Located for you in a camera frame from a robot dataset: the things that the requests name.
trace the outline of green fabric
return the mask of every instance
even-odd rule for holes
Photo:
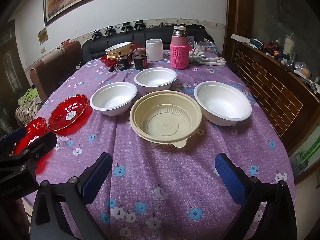
[[[18,105],[19,106],[23,106],[26,102],[28,102],[29,100],[32,100],[36,97],[38,97],[38,90],[36,88],[30,88],[28,89],[28,91],[24,94],[23,97],[21,97],[18,100]]]

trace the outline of white foam bowl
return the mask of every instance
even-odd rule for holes
[[[124,113],[132,104],[138,89],[128,82],[116,82],[98,89],[90,98],[90,106],[105,115]]]
[[[204,117],[216,125],[234,125],[247,119],[252,111],[249,100],[239,90],[220,82],[202,82],[194,95]]]
[[[177,73],[165,67],[148,68],[136,74],[134,82],[147,93],[168,90],[177,79]]]

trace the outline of brown leather chair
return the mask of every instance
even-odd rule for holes
[[[82,61],[79,41],[70,42],[49,52],[30,69],[30,79],[38,90],[42,103],[76,72]]]

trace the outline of metal screw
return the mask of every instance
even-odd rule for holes
[[[45,187],[45,186],[47,186],[47,184],[48,184],[48,181],[47,181],[47,180],[44,180],[44,181],[42,181],[42,182],[40,183],[40,186],[41,186],[41,187]]]
[[[281,181],[280,181],[280,185],[281,185],[282,187],[286,187],[286,186],[287,186],[287,183],[286,183],[284,180],[281,180]]]
[[[250,181],[253,183],[257,183],[259,180],[257,177],[250,177]]]
[[[20,171],[24,171],[26,169],[27,165],[23,164],[21,167],[20,167]]]
[[[74,183],[77,182],[77,180],[78,180],[77,177],[72,177],[72,178],[69,179],[69,182],[70,182],[71,184],[74,184]]]

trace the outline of table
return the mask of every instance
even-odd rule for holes
[[[167,59],[149,64],[156,66],[171,68]],[[171,90],[194,98],[198,83],[223,82],[239,89],[250,100],[251,117],[233,127],[218,127],[203,117],[196,134],[184,148],[178,149],[140,138],[130,126],[129,110],[119,116],[93,111],[77,133],[58,137],[45,171],[36,177],[38,182],[66,182],[71,176],[79,176],[102,152],[110,153],[112,172],[87,208],[111,239],[218,239],[240,209],[215,170],[215,156],[221,152],[248,176],[268,183],[286,180],[295,199],[284,146],[243,82],[226,66],[189,65],[175,71],[178,79]],[[134,68],[109,73],[99,59],[92,60],[50,96],[36,117],[48,119],[51,111],[72,95],[85,94],[90,98],[106,84],[134,83],[136,73]],[[145,94],[138,88],[134,102]],[[35,196],[33,193],[27,198],[33,203]],[[256,229],[264,206],[265,203],[260,205],[248,237]],[[68,211],[66,217],[75,236],[80,237]]]

